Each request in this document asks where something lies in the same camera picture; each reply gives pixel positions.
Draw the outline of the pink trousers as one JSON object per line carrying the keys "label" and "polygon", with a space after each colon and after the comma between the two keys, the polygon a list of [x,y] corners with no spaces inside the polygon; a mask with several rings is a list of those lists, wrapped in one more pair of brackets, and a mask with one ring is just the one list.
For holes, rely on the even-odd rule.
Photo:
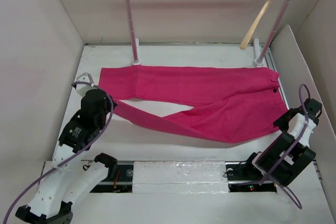
{"label": "pink trousers", "polygon": [[[115,114],[160,132],[235,144],[276,132],[287,112],[269,68],[129,66],[103,68],[99,86],[117,102]],[[168,102],[188,110],[160,117],[129,99]]]}

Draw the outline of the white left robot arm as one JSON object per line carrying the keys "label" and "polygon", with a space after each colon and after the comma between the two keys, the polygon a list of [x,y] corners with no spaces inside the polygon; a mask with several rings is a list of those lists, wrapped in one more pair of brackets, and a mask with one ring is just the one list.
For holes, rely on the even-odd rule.
{"label": "white left robot arm", "polygon": [[79,177],[81,160],[101,136],[116,106],[103,90],[91,89],[81,99],[80,109],[64,127],[51,170],[39,179],[33,199],[20,206],[16,218],[26,223],[71,223],[74,206],[102,180],[117,175],[117,159],[101,153]]}

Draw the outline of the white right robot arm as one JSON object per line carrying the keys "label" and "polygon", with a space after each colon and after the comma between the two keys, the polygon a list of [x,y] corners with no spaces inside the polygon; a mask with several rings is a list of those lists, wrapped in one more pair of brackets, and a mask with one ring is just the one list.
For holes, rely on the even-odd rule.
{"label": "white right robot arm", "polygon": [[315,159],[309,138],[319,124],[322,104],[312,98],[274,121],[281,134],[262,153],[252,153],[233,169],[236,180],[261,181],[265,176],[280,186],[288,186]]}

